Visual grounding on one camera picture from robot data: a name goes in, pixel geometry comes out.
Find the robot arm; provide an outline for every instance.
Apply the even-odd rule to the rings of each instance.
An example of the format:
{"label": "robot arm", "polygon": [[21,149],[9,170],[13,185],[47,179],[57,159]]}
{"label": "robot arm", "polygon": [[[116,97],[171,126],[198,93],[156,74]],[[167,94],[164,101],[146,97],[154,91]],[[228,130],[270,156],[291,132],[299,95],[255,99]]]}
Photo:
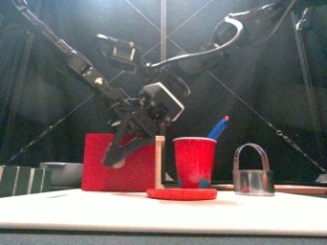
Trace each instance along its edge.
{"label": "robot arm", "polygon": [[[28,10],[25,1],[12,0],[12,2],[32,28],[63,53],[68,66],[92,88],[100,91],[111,104],[119,120],[115,123],[118,130],[104,155],[104,164],[112,167],[140,146],[155,142],[155,135],[162,125],[168,125],[178,120],[184,110],[179,97],[182,94],[184,96],[190,94],[187,82],[183,80],[184,75],[200,74],[227,56],[236,53],[242,46],[252,42],[268,28],[276,25],[290,11],[295,0],[288,5],[284,5],[287,1],[278,0],[252,11],[230,14],[218,25],[211,44],[203,52],[176,56],[156,64],[143,65],[138,55],[139,49],[132,42],[99,34],[99,40],[110,45],[111,61],[123,69],[138,68],[151,81],[143,87],[138,100],[131,100],[122,89],[108,85],[89,60],[56,36],[45,23]],[[120,142],[126,133],[135,134],[136,137],[122,146]]]}

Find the pen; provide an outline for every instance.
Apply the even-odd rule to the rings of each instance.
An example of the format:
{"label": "pen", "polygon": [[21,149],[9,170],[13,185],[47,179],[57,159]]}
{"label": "pen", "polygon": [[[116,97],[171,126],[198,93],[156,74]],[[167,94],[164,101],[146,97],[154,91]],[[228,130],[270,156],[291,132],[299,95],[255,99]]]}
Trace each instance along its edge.
{"label": "pen", "polygon": [[214,129],[211,130],[208,134],[208,138],[214,139],[215,141],[219,139],[220,135],[223,134],[224,129],[227,128],[228,125],[228,116],[224,116],[223,119],[219,121]]}

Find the table surface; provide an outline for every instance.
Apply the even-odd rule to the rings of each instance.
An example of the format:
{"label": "table surface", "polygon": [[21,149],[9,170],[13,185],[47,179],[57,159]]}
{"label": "table surface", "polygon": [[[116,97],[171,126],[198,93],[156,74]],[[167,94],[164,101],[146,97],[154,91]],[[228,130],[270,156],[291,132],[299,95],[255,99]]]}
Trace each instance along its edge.
{"label": "table surface", "polygon": [[168,201],[144,192],[60,190],[0,199],[0,229],[326,236],[327,199],[298,194]]}

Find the red box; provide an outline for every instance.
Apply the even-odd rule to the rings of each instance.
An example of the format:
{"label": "red box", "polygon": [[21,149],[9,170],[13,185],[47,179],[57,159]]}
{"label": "red box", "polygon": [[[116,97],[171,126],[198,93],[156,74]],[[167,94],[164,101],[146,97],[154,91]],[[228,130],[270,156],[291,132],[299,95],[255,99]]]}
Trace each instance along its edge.
{"label": "red box", "polygon": [[[123,139],[128,142],[134,136]],[[81,189],[91,191],[147,191],[162,187],[162,157],[164,136],[156,142],[144,145],[124,159],[120,168],[103,163],[104,153],[114,134],[87,134],[84,147],[84,165]]]}

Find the red circular base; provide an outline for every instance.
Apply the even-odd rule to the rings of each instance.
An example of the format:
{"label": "red circular base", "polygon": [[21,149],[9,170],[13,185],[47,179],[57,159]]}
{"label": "red circular base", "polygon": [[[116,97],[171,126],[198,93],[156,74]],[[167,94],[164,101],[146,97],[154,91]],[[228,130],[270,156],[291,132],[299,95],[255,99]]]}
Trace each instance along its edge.
{"label": "red circular base", "polygon": [[216,189],[148,189],[150,198],[163,200],[195,201],[218,198]]}

